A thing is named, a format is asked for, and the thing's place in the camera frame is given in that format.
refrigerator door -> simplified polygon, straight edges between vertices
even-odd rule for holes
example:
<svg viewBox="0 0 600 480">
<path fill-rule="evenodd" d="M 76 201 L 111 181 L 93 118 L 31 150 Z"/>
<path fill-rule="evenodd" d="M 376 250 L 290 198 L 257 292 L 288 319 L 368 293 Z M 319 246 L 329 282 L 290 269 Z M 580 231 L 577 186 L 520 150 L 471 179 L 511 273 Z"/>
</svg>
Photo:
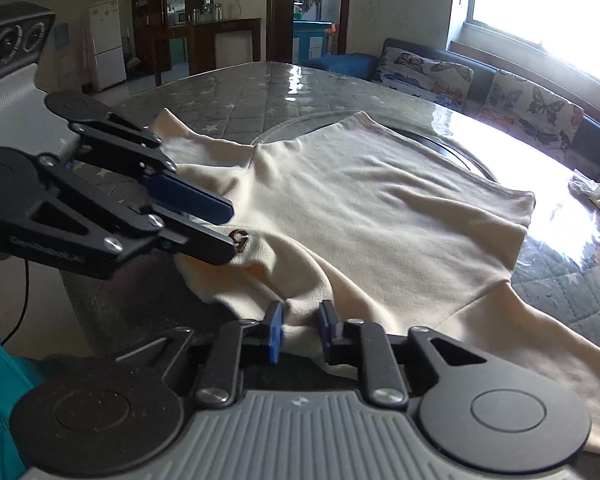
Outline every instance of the refrigerator door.
<svg viewBox="0 0 600 480">
<path fill-rule="evenodd" d="M 89 7 L 88 14 L 92 54 L 122 46 L 118 0 Z"/>
<path fill-rule="evenodd" d="M 126 79 L 125 60 L 122 47 L 107 50 L 93 57 L 93 87 L 97 91 L 104 90 Z"/>
</svg>

brown embroidered logo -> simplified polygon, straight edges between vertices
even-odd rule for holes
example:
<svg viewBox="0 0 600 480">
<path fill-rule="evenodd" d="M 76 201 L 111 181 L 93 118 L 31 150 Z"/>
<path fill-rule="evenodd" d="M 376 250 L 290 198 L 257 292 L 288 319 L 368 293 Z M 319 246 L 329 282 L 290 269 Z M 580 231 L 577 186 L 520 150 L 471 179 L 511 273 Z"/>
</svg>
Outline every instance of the brown embroidered logo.
<svg viewBox="0 0 600 480">
<path fill-rule="evenodd" d="M 234 229 L 229 233 L 229 238 L 234 241 L 235 252 L 243 253 L 249 242 L 249 233 L 244 229 Z"/>
</svg>

doorway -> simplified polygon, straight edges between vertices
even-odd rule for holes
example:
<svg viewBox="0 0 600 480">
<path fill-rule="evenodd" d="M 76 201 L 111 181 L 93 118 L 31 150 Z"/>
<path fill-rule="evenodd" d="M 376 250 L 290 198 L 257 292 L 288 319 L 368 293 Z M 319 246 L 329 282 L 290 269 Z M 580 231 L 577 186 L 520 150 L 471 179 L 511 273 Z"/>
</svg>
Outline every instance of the doorway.
<svg viewBox="0 0 600 480">
<path fill-rule="evenodd" d="M 267 0 L 267 60 L 344 54 L 349 0 Z"/>
</svg>

beige shirt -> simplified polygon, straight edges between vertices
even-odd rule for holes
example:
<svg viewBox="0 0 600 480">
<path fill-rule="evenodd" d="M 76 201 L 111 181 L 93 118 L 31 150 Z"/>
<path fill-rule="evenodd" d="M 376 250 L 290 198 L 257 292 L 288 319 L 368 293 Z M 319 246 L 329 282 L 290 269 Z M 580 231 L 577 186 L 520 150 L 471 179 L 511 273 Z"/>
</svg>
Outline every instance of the beige shirt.
<svg viewBox="0 0 600 480">
<path fill-rule="evenodd" d="M 261 319 L 283 300 L 285 351 L 321 357 L 318 303 L 406 334 L 426 325 L 577 391 L 600 452 L 600 349 L 529 307 L 510 276 L 534 207 L 364 112 L 296 140 L 244 146 L 190 131 L 168 110 L 152 126 L 180 176 L 234 202 L 213 229 L 247 241 L 228 266 L 178 265 L 203 301 Z"/>
</svg>

sofa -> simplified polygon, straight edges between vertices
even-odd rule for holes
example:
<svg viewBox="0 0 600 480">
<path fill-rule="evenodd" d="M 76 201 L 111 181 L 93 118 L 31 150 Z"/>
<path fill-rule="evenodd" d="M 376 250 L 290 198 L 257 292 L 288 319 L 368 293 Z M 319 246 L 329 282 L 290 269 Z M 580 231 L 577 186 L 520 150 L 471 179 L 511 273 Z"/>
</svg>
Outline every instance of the sofa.
<svg viewBox="0 0 600 480">
<path fill-rule="evenodd" d="M 463 113 L 474 118 L 477 117 L 480 108 L 490 94 L 491 85 L 497 72 L 496 68 L 453 52 L 394 38 L 388 38 L 384 42 L 383 51 L 386 48 L 400 48 L 418 56 L 459 63 L 471 68 L 474 71 L 474 77 L 467 92 Z M 370 54 L 342 54 L 303 61 L 301 66 L 372 81 L 376 76 L 378 62 L 379 58 Z M 573 137 L 571 149 L 587 161 L 583 168 L 576 167 L 575 169 L 580 169 L 588 177 L 597 179 L 600 176 L 600 124 L 584 115 Z"/>
</svg>

